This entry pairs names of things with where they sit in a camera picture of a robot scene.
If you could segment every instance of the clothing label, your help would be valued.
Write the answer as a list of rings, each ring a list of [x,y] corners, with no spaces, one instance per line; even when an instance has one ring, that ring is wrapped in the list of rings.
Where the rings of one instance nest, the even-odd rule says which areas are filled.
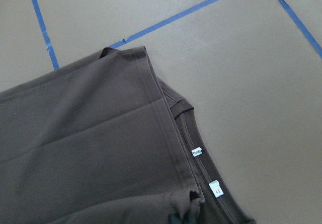
[[[191,150],[193,157],[196,157],[198,155],[201,155],[202,154],[201,151],[202,151],[202,148],[201,147],[197,147],[194,150]]]
[[[222,189],[220,188],[218,180],[215,180],[215,181],[209,183],[209,186],[210,186],[212,192],[214,193],[214,195],[216,196],[216,198],[223,195],[223,192],[222,192]]]

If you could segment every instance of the concrete floor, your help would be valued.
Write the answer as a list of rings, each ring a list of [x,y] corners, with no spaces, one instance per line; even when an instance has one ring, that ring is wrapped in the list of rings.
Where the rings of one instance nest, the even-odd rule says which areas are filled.
[[[204,0],[38,0],[60,66]],[[322,44],[322,0],[286,0]],[[52,70],[31,0],[0,0],[0,91]],[[322,60],[277,0],[219,0],[145,45],[258,223],[322,223]]]

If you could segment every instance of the gray floor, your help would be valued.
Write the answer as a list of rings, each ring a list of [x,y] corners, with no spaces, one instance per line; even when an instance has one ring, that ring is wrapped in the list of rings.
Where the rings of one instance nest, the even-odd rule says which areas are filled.
[[[203,0],[38,0],[60,66]],[[322,44],[322,0],[286,0]],[[31,0],[0,0],[0,90],[52,70]],[[276,0],[220,0],[145,45],[258,223],[321,223],[322,60]]]

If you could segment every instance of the size tag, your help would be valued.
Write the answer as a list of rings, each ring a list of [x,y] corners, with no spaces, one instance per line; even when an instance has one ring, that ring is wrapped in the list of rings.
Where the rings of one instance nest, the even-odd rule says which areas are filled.
[[[191,150],[193,157],[196,157],[198,155],[201,155],[202,154],[201,151],[202,151],[202,148],[201,147],[197,147],[194,150]]]
[[[209,186],[210,186],[212,192],[214,193],[214,195],[216,196],[216,198],[223,195],[223,192],[222,192],[222,189],[220,188],[218,180],[215,180],[215,181],[209,183]]]

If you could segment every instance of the blue tape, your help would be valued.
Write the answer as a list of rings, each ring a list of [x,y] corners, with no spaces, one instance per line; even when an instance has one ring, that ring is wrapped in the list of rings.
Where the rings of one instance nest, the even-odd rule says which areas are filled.
[[[120,46],[122,46],[122,45],[124,45],[126,43],[129,43],[129,42],[131,42],[131,41],[133,41],[133,40],[135,40],[137,38],[140,38],[140,37],[152,32],[152,31],[154,31],[156,29],[159,29],[159,28],[161,28],[161,27],[163,27],[163,26],[165,26],[165,25],[167,25],[169,23],[172,23],[175,20],[178,20],[178,19],[180,19],[180,18],[182,18],[182,17],[184,17],[184,16],[186,16],[188,14],[191,14],[191,13],[193,13],[193,12],[199,10],[199,9],[202,9],[202,8],[208,6],[208,5],[210,5],[210,4],[212,4],[212,3],[216,2],[216,1],[218,1],[218,0],[206,0],[206,1],[203,1],[202,3],[194,5],[193,7],[188,8],[187,10],[184,10],[184,11],[182,11],[182,12],[176,14],[176,15],[173,15],[172,17],[169,17],[169,18],[167,18],[167,19],[165,19],[165,20],[163,20],[163,21],[161,21],[161,22],[159,22],[157,24],[154,24],[154,25],[152,25],[152,26],[150,26],[150,27],[148,27],[146,29],[143,29],[142,31],[140,31],[140,32],[138,32],[136,34],[133,34],[130,37],[128,37],[127,39],[122,39],[122,40],[116,42],[115,44],[110,45],[109,47],[118,48],[118,47],[120,47]]]
[[[310,42],[310,44],[314,47],[314,49],[317,51],[319,56],[322,58],[322,48],[318,44],[318,42],[314,39],[314,37],[311,35],[309,30],[306,28],[306,26],[302,23],[300,18],[296,15],[296,13],[293,11],[293,9],[287,4],[284,0],[277,0],[281,6],[285,9],[285,11],[288,13],[288,15],[291,17],[291,19],[294,21],[294,23],[298,26],[298,28],[302,31],[306,39]]]
[[[44,37],[44,40],[45,40],[45,43],[47,46],[47,51],[49,53],[49,56],[50,56],[50,59],[52,62],[52,66],[54,67],[54,69],[58,69],[59,65],[57,62],[57,58],[56,58],[56,55],[54,52],[54,48],[52,47],[52,45],[50,43],[50,38],[47,34],[46,25],[45,25],[45,22],[42,18],[38,2],[37,2],[37,0],[31,0],[31,1],[32,1],[32,4],[34,5],[35,13],[36,13],[41,32],[42,32],[42,35]]]

